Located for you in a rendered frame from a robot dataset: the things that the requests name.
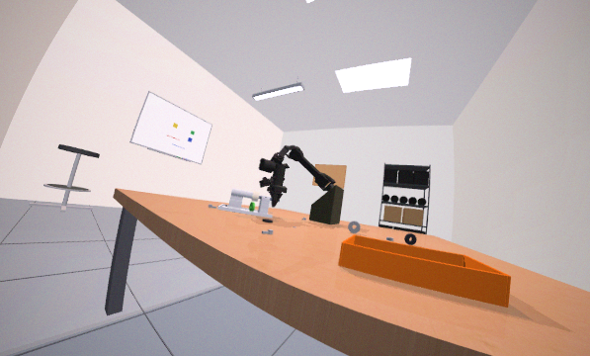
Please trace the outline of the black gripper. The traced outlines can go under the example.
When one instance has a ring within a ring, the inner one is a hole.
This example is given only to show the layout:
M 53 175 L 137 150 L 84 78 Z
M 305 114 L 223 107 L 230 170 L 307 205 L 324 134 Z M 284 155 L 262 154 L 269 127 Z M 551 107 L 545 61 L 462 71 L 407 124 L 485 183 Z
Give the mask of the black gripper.
M 283 186 L 284 180 L 285 180 L 285 176 L 283 175 L 279 175 L 279 174 L 273 174 L 273 180 L 274 180 L 274 186 L 270 185 L 270 187 L 267 188 L 267 192 L 271 195 L 272 198 L 272 208 L 274 208 L 277 203 L 279 202 L 279 200 L 281 199 L 281 197 L 283 196 L 283 193 L 287 192 L 287 187 Z

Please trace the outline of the orange open tray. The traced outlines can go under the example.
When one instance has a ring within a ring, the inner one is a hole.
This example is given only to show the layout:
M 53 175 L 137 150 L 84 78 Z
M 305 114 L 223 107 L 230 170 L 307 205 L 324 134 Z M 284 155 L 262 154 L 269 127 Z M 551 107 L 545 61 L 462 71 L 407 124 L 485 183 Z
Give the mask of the orange open tray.
M 354 235 L 342 241 L 338 266 L 509 307 L 511 276 L 462 254 Z

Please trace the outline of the black ring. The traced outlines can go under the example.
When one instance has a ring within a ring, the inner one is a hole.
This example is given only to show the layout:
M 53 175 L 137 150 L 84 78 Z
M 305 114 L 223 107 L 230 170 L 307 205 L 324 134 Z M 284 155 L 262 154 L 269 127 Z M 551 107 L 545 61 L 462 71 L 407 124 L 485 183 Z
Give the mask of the black ring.
M 409 240 L 410 238 L 411 240 Z M 417 241 L 417 238 L 413 233 L 407 233 L 404 236 L 404 241 L 409 245 L 413 245 Z

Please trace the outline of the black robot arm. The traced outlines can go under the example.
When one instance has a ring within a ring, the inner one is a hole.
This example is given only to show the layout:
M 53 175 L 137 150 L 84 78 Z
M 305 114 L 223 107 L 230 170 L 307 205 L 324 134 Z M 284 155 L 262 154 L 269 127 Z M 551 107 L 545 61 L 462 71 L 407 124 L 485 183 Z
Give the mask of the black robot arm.
M 288 151 L 291 151 L 289 154 Z M 286 168 L 290 168 L 287 163 L 283 164 L 285 155 L 294 161 L 298 161 L 314 178 L 315 183 L 323 190 L 329 191 L 335 185 L 336 181 L 331 178 L 330 176 L 326 175 L 325 173 L 319 172 L 304 156 L 303 152 L 300 150 L 298 146 L 295 145 L 285 145 L 280 152 L 276 152 L 273 157 L 268 160 L 262 158 L 259 160 L 259 167 L 258 169 L 261 171 L 265 171 L 268 173 L 279 174 L 285 176 Z M 331 182 L 331 183 L 330 183 Z M 330 184 L 329 184 L 330 183 Z M 262 180 L 259 181 L 260 188 L 266 187 L 270 185 L 274 186 L 273 177 L 267 179 L 267 177 L 263 177 Z M 329 184 L 329 185 L 328 185 Z M 328 185 L 328 186 L 327 186 Z M 327 187 L 326 187 L 327 186 Z

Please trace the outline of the grey flat washer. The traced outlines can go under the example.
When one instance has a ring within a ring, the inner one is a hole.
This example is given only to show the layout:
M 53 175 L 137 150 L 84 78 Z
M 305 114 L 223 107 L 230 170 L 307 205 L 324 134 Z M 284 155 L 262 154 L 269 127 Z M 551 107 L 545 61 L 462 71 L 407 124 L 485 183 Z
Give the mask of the grey flat washer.
M 356 226 L 356 228 L 353 228 L 353 225 Z M 350 222 L 348 224 L 348 230 L 350 230 L 352 233 L 358 233 L 360 231 L 360 225 L 359 222 L 355 221 L 355 222 Z

